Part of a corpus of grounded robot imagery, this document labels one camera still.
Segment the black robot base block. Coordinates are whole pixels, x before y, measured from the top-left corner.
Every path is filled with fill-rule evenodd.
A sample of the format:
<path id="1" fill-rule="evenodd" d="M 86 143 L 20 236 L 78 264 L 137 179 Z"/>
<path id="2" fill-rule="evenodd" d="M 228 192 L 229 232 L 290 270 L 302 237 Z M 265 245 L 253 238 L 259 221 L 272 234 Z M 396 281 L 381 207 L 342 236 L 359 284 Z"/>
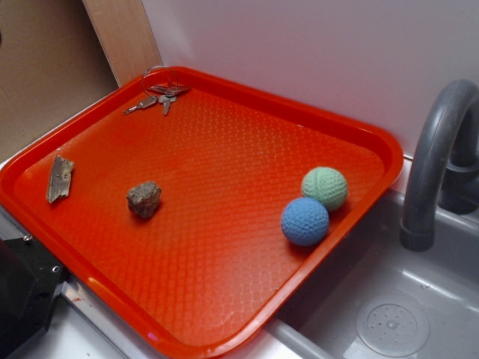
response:
<path id="1" fill-rule="evenodd" d="M 10 358 L 49 330 L 67 276 L 31 235 L 1 241 L 1 357 Z"/>

